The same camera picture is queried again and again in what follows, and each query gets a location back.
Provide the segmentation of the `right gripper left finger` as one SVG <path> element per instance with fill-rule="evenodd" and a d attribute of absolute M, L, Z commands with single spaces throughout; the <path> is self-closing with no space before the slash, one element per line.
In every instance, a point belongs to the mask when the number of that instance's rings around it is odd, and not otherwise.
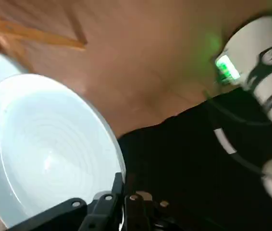
<path fill-rule="evenodd" d="M 116 173 L 110 193 L 87 204 L 80 198 L 71 198 L 41 212 L 9 231 L 112 231 L 119 228 L 124 183 Z"/>

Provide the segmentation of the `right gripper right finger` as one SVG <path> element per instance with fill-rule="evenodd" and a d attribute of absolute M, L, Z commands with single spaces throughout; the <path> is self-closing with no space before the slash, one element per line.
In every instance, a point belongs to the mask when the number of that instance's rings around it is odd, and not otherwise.
<path fill-rule="evenodd" d="M 173 231 L 174 222 L 169 216 L 169 203 L 154 201 L 145 191 L 125 196 L 126 231 Z"/>

